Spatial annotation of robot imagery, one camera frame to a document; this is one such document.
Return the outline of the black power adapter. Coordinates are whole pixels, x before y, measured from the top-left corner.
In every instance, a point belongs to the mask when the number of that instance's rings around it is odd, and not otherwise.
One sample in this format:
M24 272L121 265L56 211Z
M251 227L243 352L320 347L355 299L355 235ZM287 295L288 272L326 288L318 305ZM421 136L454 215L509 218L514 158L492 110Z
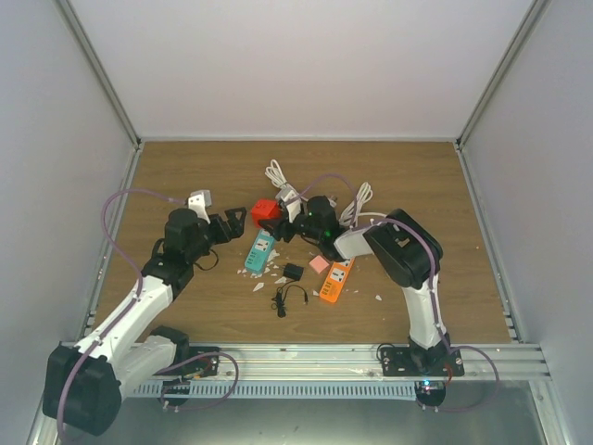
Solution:
M283 268L283 277L290 281L300 281L304 273L304 268L294 263L287 263Z

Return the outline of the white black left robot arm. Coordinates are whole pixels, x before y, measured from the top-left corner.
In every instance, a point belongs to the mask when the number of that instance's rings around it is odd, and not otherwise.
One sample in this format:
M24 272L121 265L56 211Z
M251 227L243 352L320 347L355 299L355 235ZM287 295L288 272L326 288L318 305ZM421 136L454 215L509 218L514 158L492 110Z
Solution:
M191 352L181 332L165 329L140 346L134 342L181 295L198 261L241 237L245 222L245 208L207 215L185 207L169 214L164 236L120 305L87 337L56 347L48 358L43 413L56 420L60 436L66 426L105 433L122 403L152 375L188 369Z

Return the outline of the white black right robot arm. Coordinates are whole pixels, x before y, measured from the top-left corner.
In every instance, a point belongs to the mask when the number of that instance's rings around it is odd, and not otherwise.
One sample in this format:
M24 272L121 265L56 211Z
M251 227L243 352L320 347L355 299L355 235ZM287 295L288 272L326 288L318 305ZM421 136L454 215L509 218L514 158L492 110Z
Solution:
M296 235L308 240L328 261L375 256L404 294L411 367L431 375L442 366L450 344L437 295L443 249L405 210L392 210L365 225L344 226L329 199L316 196L294 218L285 210L280 217L261 219L259 226L277 241L289 242Z

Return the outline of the red cube power socket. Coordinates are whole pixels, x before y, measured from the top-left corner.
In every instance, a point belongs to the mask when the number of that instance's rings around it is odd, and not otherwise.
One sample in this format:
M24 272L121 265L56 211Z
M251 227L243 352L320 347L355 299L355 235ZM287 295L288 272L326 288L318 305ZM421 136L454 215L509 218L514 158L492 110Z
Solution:
M261 229L261 222L267 220L276 220L283 217L283 211L277 200L261 198L250 211L253 223Z

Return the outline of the pink square adapter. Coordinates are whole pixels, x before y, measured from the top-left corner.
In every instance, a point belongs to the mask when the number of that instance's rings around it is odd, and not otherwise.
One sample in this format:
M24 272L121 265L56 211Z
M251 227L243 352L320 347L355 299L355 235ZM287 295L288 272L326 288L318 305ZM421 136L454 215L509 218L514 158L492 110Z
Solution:
M321 255L315 256L310 262L309 267L317 274L321 274L330 266L330 263Z

